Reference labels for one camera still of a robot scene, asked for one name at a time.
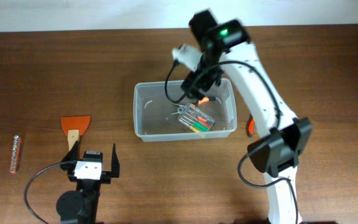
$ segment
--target gray plastic container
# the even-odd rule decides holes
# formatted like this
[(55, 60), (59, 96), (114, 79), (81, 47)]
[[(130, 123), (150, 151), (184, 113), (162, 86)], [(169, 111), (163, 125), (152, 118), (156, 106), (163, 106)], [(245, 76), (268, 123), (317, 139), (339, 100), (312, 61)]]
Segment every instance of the gray plastic container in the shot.
[[(168, 94), (179, 99), (183, 94), (183, 80), (168, 82)], [(178, 141), (190, 139), (225, 138), (237, 128), (236, 101), (230, 80), (223, 78), (221, 86), (214, 85), (208, 92), (216, 101), (200, 105), (199, 109), (215, 119), (215, 125), (203, 133), (195, 133), (178, 122), (178, 106), (165, 97), (165, 82), (138, 83), (134, 95), (135, 133), (144, 142)], [(181, 105), (191, 103), (185, 98)]]

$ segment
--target cable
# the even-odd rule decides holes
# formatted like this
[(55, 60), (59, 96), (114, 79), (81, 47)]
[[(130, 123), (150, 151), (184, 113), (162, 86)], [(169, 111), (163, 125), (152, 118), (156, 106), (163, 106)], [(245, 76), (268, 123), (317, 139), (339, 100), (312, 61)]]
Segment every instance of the cable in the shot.
[(24, 203), (26, 205), (26, 207), (29, 209), (30, 213), (37, 218), (38, 220), (40, 220), (42, 223), (44, 224), (48, 224), (45, 220), (43, 220), (41, 217), (39, 217), (31, 208), (29, 201), (27, 200), (27, 191), (29, 190), (30, 184), (33, 182), (33, 180), (38, 177), (41, 173), (45, 172), (46, 170), (49, 170), (53, 167), (56, 166), (60, 166), (60, 165), (64, 165), (64, 164), (69, 164), (69, 163), (74, 163), (74, 161), (68, 161), (68, 162), (59, 162), (53, 165), (50, 165), (48, 167), (43, 168), (42, 170), (40, 170), (38, 173), (36, 173), (33, 177), (31, 177), (30, 181), (27, 183), (25, 189), (24, 189)]
[(168, 100), (170, 100), (172, 103), (179, 103), (181, 102), (181, 100), (183, 100), (191, 91), (191, 89), (193, 89), (197, 82), (205, 75), (207, 74), (210, 70), (216, 68), (216, 67), (219, 67), (221, 65), (227, 65), (227, 64), (239, 64), (239, 65), (243, 65), (247, 68), (249, 68), (250, 72), (255, 72), (256, 75), (258, 76), (258, 78), (260, 79), (260, 81), (262, 81), (262, 83), (264, 84), (270, 98), (272, 99), (272, 102), (274, 104), (274, 107), (277, 111), (276, 113), (276, 118), (277, 118), (277, 124), (276, 124), (276, 127), (280, 127), (280, 122), (281, 122), (281, 111), (280, 111), (280, 107), (278, 106), (278, 102), (277, 102), (277, 99), (274, 97), (274, 94), (273, 94), (273, 91), (270, 89), (269, 85), (267, 84), (266, 80), (263, 78), (263, 76), (258, 72), (258, 70), (253, 67), (252, 65), (246, 63), (246, 62), (241, 62), (241, 61), (237, 61), (237, 60), (229, 60), (229, 61), (224, 61), (224, 62), (219, 62), (219, 63), (216, 63), (206, 69), (204, 69), (196, 78), (195, 80), (193, 81), (193, 83), (190, 85), (190, 87), (185, 91), (185, 93), (178, 99), (178, 100), (172, 100), (169, 96), (168, 96), (168, 90), (167, 90), (167, 85), (168, 85), (168, 80), (169, 80), (169, 77), (171, 76), (173, 70), (175, 69), (175, 67), (178, 65), (178, 61), (174, 61), (173, 62), (173, 65), (172, 65), (172, 68), (167, 76), (167, 79), (165, 80), (165, 96), (167, 96)]
[(263, 142), (262, 144), (260, 144), (259, 146), (257, 146), (253, 151), (251, 151), (250, 153), (246, 153), (240, 160), (239, 162), (239, 165), (237, 167), (237, 172), (239, 174), (239, 177), (240, 179), (246, 183), (248, 186), (251, 186), (251, 187), (254, 187), (254, 188), (257, 188), (257, 189), (266, 189), (268, 187), (271, 187), (281, 181), (286, 181), (288, 183), (288, 185), (290, 186), (290, 190), (291, 190), (291, 194), (292, 194), (292, 198), (293, 198), (293, 202), (294, 202), (294, 205), (295, 205), (295, 213), (296, 213), (296, 218), (295, 218), (295, 224), (298, 224), (298, 213), (299, 213), (299, 209), (298, 209), (298, 202), (296, 201), (296, 195), (295, 195), (295, 191), (293, 189), (293, 186), (292, 186), (292, 183), (291, 183), (291, 179), (289, 178), (285, 178), (285, 177), (281, 177), (269, 184), (265, 184), (265, 185), (257, 185), (257, 184), (253, 184), (251, 182), (249, 182), (248, 180), (246, 180), (244, 178), (244, 176), (242, 175), (242, 172), (241, 172), (241, 167), (244, 163), (244, 161), (248, 158), (248, 157), (251, 157), (252, 155), (254, 155), (256, 152), (258, 152), (259, 150), (261, 150), (263, 147), (265, 147), (266, 145), (268, 144), (267, 141)]

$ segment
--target orange tool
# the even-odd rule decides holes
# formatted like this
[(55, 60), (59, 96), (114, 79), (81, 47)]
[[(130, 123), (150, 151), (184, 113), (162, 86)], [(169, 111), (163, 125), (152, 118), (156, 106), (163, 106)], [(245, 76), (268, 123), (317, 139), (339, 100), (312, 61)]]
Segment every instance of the orange tool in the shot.
[(91, 116), (61, 117), (62, 129), (67, 136), (68, 150), (70, 151), (76, 141), (80, 141), (91, 122)]

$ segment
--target screwdriver set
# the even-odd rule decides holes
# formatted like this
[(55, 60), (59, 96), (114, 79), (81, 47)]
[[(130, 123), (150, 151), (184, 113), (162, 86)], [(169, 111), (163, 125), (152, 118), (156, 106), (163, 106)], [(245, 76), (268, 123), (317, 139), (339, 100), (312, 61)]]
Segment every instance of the screwdriver set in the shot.
[(181, 124), (196, 133), (207, 132), (215, 124), (215, 120), (200, 111), (194, 104), (188, 103), (180, 113), (178, 120)]

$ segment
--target orange scraper blade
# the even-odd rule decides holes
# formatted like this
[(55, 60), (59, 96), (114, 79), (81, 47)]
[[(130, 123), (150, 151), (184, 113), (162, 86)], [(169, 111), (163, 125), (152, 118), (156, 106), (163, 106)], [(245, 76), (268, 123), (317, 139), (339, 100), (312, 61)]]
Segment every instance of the orange scraper blade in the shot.
[(68, 135), (68, 130), (80, 130), (80, 136), (83, 136), (90, 125), (91, 116), (61, 117), (60, 122), (66, 136)]

